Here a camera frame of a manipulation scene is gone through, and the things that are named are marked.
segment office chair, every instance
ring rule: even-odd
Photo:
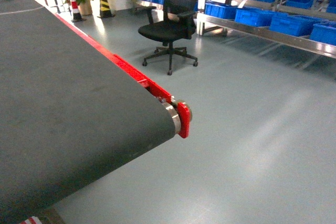
[[[145,57],[142,65],[147,66],[147,60],[162,55],[169,55],[169,71],[170,76],[172,71],[173,55],[180,55],[185,58],[195,60],[193,66],[197,67],[197,58],[187,54],[186,47],[173,47],[173,42],[179,39],[191,39],[196,32],[196,25],[194,23],[193,15],[197,0],[164,0],[163,3],[163,21],[154,23],[152,10],[155,6],[150,6],[146,9],[149,24],[139,28],[139,33],[155,41],[162,42],[164,47],[157,47],[153,55]],[[168,18],[168,13],[175,14],[178,20]]]

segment conveyor belt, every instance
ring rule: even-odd
[[[0,36],[0,223],[174,136],[154,96],[33,0],[0,0]]]

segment gray floor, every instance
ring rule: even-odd
[[[193,110],[175,137],[56,205],[66,224],[336,223],[336,61],[230,31],[178,41],[141,66],[156,42],[143,13],[76,26]]]

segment red and white striped post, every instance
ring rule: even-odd
[[[84,21],[85,19],[79,13],[78,5],[76,0],[70,0],[72,7],[72,22]]]
[[[37,217],[33,216],[28,220],[21,222],[20,224],[42,224],[42,222]]]

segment steel shelf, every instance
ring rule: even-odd
[[[295,37],[282,33],[270,31],[268,27],[254,27],[234,22],[229,19],[221,19],[212,16],[198,13],[197,15],[197,33],[203,34],[204,23],[209,22],[219,27],[230,28],[244,33],[252,34],[257,37],[272,40],[284,45],[299,48],[305,51],[314,52],[316,54],[324,55],[336,59],[336,46],[316,42],[303,37]]]

